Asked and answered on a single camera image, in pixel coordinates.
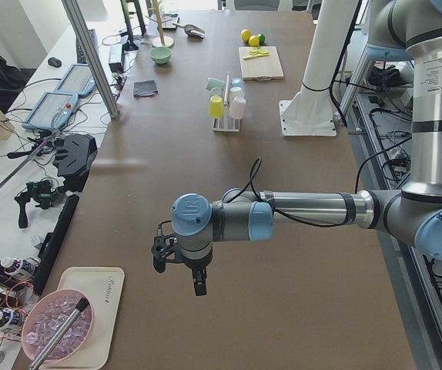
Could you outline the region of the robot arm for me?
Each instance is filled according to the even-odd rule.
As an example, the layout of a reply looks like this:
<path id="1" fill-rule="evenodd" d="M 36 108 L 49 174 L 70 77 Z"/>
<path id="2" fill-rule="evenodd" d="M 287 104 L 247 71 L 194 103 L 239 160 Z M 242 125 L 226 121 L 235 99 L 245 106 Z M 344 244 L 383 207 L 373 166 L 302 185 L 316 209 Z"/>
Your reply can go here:
<path id="1" fill-rule="evenodd" d="M 334 81 L 362 1 L 322 1 L 300 93 L 322 94 Z"/>
<path id="2" fill-rule="evenodd" d="M 196 295 L 206 293 L 213 244 L 264 241 L 276 222 L 314 227 L 355 224 L 386 232 L 442 261 L 442 1 L 375 1 L 369 47 L 374 59 L 392 48 L 395 59 L 414 61 L 410 178 L 399 190 L 356 193 L 227 191 L 221 200 L 188 193 L 172 205 L 172 233 L 158 231 L 153 266 L 184 264 Z"/>

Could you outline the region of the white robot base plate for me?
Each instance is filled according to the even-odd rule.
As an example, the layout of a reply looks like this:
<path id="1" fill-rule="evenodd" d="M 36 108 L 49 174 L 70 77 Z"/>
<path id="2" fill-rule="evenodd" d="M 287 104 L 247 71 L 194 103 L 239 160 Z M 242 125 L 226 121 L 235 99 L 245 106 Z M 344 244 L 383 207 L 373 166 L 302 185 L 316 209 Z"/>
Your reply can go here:
<path id="1" fill-rule="evenodd" d="M 279 101 L 281 132 L 284 136 L 336 136 L 329 102 Z"/>

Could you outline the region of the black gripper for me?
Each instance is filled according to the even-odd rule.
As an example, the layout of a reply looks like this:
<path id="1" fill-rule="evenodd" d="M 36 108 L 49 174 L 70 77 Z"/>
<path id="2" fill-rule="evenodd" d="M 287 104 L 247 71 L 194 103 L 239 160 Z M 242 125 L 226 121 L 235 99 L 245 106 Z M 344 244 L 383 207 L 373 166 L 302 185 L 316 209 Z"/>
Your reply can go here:
<path id="1" fill-rule="evenodd" d="M 152 265 L 158 273 L 164 273 L 168 263 L 178 262 L 176 258 L 176 235 L 174 233 L 163 233 L 163 226 L 167 223 L 168 221 L 162 221 L 158 224 L 156 235 L 153 238 L 153 245 L 151 247 Z M 205 296 L 207 294 L 206 269 L 192 269 L 192 274 L 195 296 Z"/>

